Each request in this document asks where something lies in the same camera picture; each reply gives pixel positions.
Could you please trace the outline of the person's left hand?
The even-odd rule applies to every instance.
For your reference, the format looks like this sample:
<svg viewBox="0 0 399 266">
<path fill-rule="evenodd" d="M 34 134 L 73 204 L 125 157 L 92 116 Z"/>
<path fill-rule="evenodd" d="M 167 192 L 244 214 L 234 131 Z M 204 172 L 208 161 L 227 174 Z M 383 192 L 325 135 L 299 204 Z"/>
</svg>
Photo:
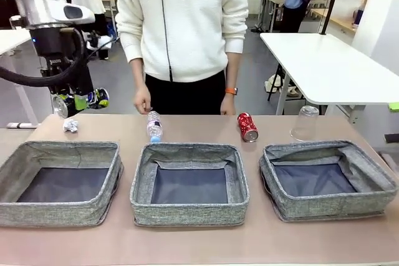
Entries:
<svg viewBox="0 0 399 266">
<path fill-rule="evenodd" d="M 220 114 L 227 116 L 233 116 L 236 114 L 233 94 L 230 93 L 225 94 L 223 101 L 221 102 Z"/>
</svg>

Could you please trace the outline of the person's right hand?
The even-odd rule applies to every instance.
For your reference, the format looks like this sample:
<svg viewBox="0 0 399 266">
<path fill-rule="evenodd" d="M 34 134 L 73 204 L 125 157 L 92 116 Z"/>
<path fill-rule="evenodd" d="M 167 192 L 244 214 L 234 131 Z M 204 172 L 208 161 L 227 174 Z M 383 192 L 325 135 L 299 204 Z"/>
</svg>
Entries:
<svg viewBox="0 0 399 266">
<path fill-rule="evenodd" d="M 146 115 L 151 111 L 151 96 L 145 84 L 137 87 L 133 103 L 138 113 L 141 115 Z"/>
</svg>

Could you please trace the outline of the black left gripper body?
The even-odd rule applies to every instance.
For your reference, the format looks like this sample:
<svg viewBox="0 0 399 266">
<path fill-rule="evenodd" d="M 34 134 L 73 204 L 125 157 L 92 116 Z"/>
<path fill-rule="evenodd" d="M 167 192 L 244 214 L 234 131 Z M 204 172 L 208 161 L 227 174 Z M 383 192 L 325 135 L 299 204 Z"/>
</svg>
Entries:
<svg viewBox="0 0 399 266">
<path fill-rule="evenodd" d="M 77 29 L 48 27 L 29 31 L 36 53 L 46 60 L 42 78 L 35 79 L 32 87 L 69 85 L 78 95 L 94 91 L 87 67 L 84 40 Z"/>
</svg>

